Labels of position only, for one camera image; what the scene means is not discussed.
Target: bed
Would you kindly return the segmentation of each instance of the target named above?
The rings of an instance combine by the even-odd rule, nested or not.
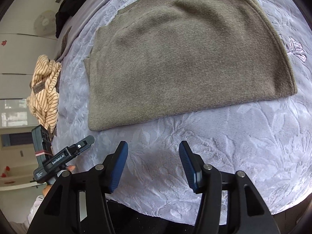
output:
[[[90,131],[83,60],[93,46],[96,29],[134,1],[87,0],[92,13],[82,19],[73,17],[64,26],[58,41],[63,49],[58,61],[63,67],[54,153],[93,135],[92,148],[71,163],[82,172],[101,163],[121,140],[128,142],[119,187],[107,198],[174,222],[194,224],[200,203],[200,195],[188,187],[180,162],[182,140],[220,171],[245,171],[272,214],[303,201],[312,192],[312,33],[294,2],[258,0],[284,43],[297,82],[296,95]],[[220,224],[226,223],[226,211],[224,193]]]

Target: human hand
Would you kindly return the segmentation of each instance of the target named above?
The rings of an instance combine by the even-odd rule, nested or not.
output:
[[[66,167],[66,169],[70,172],[72,172],[76,167],[74,165],[69,165]],[[48,192],[50,191],[52,185],[47,185],[46,188],[43,189],[42,194],[44,197],[46,197],[46,195],[48,194]]]

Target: blue gripper pad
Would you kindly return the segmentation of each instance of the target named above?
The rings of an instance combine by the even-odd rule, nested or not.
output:
[[[180,143],[179,155],[188,185],[194,193],[197,193],[202,184],[202,170],[187,141]]]
[[[108,186],[109,191],[112,193],[119,185],[122,171],[128,157],[128,144],[125,141],[121,141],[113,154],[110,161],[110,183]]]

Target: metal screw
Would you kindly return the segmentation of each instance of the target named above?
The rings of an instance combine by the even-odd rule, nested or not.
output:
[[[246,174],[243,171],[238,171],[237,175],[241,178],[244,178],[246,176]]]
[[[63,176],[63,177],[67,177],[67,176],[69,176],[69,174],[70,174],[69,171],[63,171],[63,172],[62,172],[62,176]]]
[[[209,170],[209,171],[213,168],[213,166],[211,164],[208,164],[208,163],[204,164],[203,167],[204,167],[204,169]]]
[[[100,171],[100,170],[103,170],[104,169],[104,165],[102,164],[97,164],[96,165],[96,170]]]

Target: sweater sleeve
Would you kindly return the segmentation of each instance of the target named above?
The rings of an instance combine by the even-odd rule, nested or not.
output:
[[[39,195],[36,199],[36,201],[34,202],[34,205],[32,206],[32,208],[30,209],[30,213],[29,215],[27,216],[27,219],[26,221],[24,222],[26,228],[28,229],[39,206],[41,205],[41,202],[43,201],[44,197],[42,195]]]

